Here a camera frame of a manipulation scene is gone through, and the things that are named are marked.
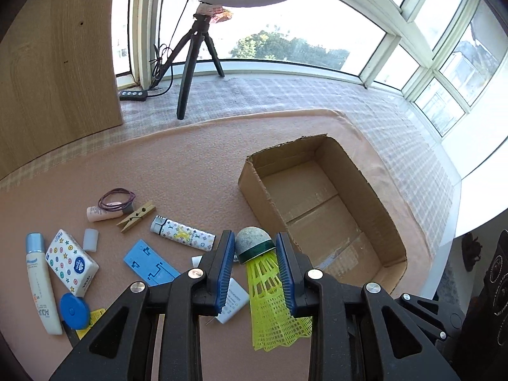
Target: blue logo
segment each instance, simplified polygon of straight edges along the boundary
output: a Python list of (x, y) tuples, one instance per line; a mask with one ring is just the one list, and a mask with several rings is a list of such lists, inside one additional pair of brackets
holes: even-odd
[(82, 274), (85, 270), (85, 260), (82, 257), (77, 257), (74, 262), (74, 270), (78, 274)]

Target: metal rivet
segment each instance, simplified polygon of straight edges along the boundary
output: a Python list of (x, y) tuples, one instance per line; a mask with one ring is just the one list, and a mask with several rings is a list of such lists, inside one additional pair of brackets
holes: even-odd
[(199, 268), (194, 268), (189, 271), (189, 278), (198, 279), (203, 276), (203, 271)]
[(321, 279), (323, 277), (323, 272), (319, 271), (319, 269), (311, 269), (307, 272), (307, 275), (311, 279)]
[(130, 291), (138, 294), (139, 292), (143, 292), (145, 290), (145, 284), (143, 282), (134, 282), (130, 286)]
[(377, 294), (378, 292), (381, 292), (381, 287), (375, 282), (369, 282), (365, 286), (365, 289), (367, 289), (371, 294)]

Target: wooden clothespin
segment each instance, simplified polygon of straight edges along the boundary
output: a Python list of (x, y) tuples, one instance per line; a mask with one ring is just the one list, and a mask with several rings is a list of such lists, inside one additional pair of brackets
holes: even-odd
[(151, 201), (145, 203), (142, 207), (131, 213), (128, 217), (126, 217), (123, 221), (118, 222), (116, 225), (117, 226), (125, 225), (124, 228), (122, 229), (122, 233), (127, 232), (131, 227), (137, 224), (140, 219), (143, 219), (155, 208), (156, 207)]

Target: triangular cutout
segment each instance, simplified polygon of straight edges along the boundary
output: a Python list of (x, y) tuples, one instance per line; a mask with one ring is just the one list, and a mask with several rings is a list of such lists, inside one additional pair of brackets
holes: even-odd
[(434, 315), (438, 314), (439, 311), (439, 305), (431, 304), (430, 302), (421, 301), (418, 299), (418, 305), (421, 307), (427, 309), (428, 311), (432, 312)]
[(90, 345), (89, 350), (92, 354), (111, 359), (116, 357), (128, 315), (129, 309), (126, 306), (116, 313)]
[(405, 327), (392, 308), (384, 306), (381, 312), (383, 313), (395, 358), (401, 359), (422, 352), (420, 342)]

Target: blue plastic card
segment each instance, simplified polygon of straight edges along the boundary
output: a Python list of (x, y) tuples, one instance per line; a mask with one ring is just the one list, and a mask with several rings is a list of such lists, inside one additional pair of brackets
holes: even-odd
[(124, 261), (149, 286), (167, 284), (180, 274), (141, 239), (125, 255)]

